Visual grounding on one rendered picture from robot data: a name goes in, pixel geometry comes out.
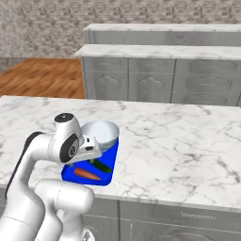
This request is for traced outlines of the grey narrow cupboard door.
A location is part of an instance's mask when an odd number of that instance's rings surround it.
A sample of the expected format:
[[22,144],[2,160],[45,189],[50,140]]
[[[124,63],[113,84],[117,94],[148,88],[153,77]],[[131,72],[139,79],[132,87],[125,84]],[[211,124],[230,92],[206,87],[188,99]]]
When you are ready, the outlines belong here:
[[118,220],[112,217],[83,216],[96,241],[119,241]]

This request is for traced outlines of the grey narrow drawer front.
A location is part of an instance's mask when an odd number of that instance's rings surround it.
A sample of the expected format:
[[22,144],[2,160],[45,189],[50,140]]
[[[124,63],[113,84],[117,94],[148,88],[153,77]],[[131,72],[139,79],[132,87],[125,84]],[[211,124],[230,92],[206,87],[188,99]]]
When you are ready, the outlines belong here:
[[118,202],[116,200],[96,198],[87,215],[118,218]]

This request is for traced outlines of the grey wide drawer front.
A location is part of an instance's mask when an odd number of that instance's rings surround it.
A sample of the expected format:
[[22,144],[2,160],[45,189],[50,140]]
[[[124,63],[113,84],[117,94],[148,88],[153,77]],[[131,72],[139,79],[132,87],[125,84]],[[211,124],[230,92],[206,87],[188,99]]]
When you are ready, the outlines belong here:
[[[182,217],[181,212],[216,216],[216,219]],[[120,217],[138,221],[241,233],[241,214],[173,205],[120,201]]]

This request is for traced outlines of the orange carrot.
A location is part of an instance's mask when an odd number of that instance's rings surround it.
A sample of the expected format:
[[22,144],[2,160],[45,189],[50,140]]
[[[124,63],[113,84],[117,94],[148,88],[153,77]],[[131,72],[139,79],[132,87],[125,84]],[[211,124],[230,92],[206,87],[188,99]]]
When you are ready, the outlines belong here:
[[91,180],[98,180],[100,181],[101,178],[93,173],[90,173],[84,169],[80,169],[80,168],[75,168],[73,170],[73,174],[82,178],[86,178],[86,179],[91,179]]

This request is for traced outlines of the blue rectangular tray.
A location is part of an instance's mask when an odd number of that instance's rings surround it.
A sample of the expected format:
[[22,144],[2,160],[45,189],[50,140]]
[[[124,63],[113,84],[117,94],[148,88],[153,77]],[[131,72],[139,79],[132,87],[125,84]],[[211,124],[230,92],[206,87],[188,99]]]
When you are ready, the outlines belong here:
[[[90,164],[89,160],[75,162],[72,166],[65,165],[61,171],[61,178],[63,181],[68,181],[72,183],[78,183],[82,185],[109,185],[112,180],[113,170],[115,167],[116,156],[118,152],[119,141],[117,140],[115,144],[103,152],[102,156],[98,159],[103,164],[107,165],[110,169],[110,173],[104,173]],[[91,180],[76,176],[73,174],[75,168],[84,169],[90,173],[93,173],[101,178],[98,180]]]

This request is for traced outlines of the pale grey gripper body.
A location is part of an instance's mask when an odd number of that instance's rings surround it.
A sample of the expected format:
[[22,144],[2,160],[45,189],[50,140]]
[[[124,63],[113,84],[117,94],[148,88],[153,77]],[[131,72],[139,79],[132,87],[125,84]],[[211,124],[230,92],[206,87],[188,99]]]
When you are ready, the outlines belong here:
[[102,152],[100,149],[93,149],[90,151],[87,151],[85,148],[79,149],[77,151],[77,153],[75,154],[75,156],[70,161],[70,164],[72,164],[74,162],[94,159],[94,158],[101,157],[101,156],[102,156]]

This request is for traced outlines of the green cucumber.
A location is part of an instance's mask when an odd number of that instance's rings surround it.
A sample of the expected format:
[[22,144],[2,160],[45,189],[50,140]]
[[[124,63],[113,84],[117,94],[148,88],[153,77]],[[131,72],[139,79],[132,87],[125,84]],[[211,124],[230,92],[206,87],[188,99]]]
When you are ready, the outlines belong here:
[[105,165],[101,161],[99,161],[98,159],[91,159],[90,164],[104,173],[111,172],[111,169],[107,165]]

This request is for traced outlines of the grey counter marble top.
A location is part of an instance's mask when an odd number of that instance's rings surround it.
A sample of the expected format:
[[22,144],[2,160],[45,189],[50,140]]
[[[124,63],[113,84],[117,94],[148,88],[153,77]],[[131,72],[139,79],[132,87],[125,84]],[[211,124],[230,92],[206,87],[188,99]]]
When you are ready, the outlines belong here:
[[85,44],[241,47],[241,24],[90,24]]

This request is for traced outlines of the grey cupboard run marble top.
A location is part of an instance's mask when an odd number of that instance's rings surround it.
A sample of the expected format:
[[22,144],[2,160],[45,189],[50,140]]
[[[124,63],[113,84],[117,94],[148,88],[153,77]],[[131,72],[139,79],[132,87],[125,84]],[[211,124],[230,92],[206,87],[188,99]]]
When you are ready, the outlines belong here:
[[241,106],[241,47],[86,44],[85,97]]

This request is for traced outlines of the white bowl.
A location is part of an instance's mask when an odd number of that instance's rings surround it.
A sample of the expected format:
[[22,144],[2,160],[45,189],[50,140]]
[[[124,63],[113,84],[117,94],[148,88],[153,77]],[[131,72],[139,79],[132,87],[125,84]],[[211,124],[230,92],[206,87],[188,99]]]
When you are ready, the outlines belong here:
[[120,129],[117,124],[109,120],[91,121],[82,126],[82,133],[95,137],[101,150],[104,152],[117,141]]

